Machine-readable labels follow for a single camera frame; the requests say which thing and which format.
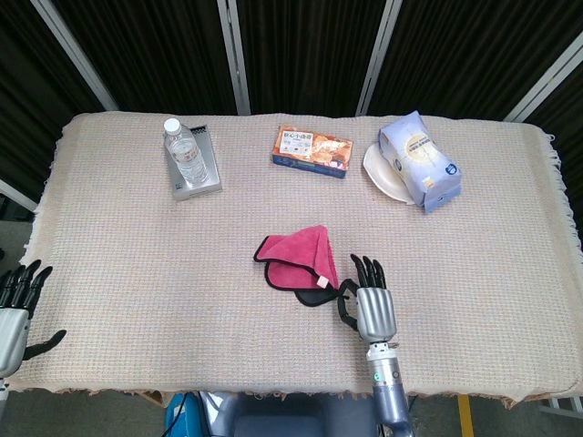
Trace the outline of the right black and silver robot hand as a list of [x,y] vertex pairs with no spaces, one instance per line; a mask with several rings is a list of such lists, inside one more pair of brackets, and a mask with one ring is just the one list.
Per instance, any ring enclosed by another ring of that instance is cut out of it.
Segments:
[[367,343],[390,341],[397,323],[384,269],[377,259],[355,254],[350,258],[358,281],[345,279],[341,283],[336,301],[340,319]]

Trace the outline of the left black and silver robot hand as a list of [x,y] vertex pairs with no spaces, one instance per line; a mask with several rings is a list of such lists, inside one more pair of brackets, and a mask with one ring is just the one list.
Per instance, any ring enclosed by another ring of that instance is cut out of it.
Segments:
[[29,345],[28,335],[52,266],[38,271],[41,260],[20,265],[1,276],[1,379],[16,373],[23,361],[53,350],[65,337],[58,330],[49,340]]

